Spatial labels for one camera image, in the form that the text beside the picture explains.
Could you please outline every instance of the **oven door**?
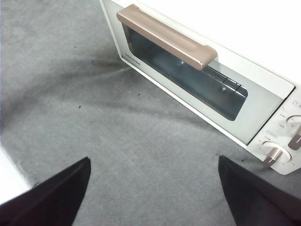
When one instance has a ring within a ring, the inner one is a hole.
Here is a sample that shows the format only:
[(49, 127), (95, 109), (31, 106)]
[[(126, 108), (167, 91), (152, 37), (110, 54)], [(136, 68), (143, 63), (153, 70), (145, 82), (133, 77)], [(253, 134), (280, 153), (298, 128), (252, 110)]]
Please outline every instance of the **oven door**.
[(137, 6), (102, 3), (123, 60), (245, 145), (294, 88), (281, 80), (286, 92), (280, 97), (219, 63), (218, 49), (185, 37)]

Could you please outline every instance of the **glass window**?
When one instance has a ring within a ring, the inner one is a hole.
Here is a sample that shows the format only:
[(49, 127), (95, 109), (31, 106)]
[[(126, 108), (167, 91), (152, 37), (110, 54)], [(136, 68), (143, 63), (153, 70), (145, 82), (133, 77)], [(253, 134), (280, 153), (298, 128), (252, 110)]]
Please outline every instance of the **glass window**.
[(243, 86), (209, 66), (199, 71), (131, 28), (125, 25), (123, 28), (134, 56), (226, 119), (236, 119), (247, 98)]

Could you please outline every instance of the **white surface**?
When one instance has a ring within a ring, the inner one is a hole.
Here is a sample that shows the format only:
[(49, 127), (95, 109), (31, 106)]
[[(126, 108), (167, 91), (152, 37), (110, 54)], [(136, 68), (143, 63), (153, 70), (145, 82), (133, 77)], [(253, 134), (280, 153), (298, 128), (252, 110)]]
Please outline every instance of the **white surface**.
[(0, 204), (30, 189), (3, 148), (0, 149)]
[(300, 1), (139, 1), (283, 78), (300, 80)]

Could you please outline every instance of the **control panel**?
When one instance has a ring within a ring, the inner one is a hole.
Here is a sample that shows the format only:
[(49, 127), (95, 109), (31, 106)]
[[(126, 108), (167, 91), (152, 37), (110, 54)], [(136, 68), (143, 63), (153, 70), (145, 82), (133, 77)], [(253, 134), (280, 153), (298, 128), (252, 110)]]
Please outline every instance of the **control panel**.
[(294, 90), (246, 148), (286, 175), (301, 168), (301, 92)]

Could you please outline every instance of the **floor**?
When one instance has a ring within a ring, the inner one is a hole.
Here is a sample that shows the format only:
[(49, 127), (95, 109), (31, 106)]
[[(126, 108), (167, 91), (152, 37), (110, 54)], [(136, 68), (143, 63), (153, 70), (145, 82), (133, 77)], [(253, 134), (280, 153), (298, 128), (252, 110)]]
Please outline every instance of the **floor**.
[(124, 64), (97, 0), (3, 0), (1, 22), (1, 146), (31, 186), (91, 158), (75, 226), (234, 225), (221, 154), (301, 197), (301, 170), (264, 168)]

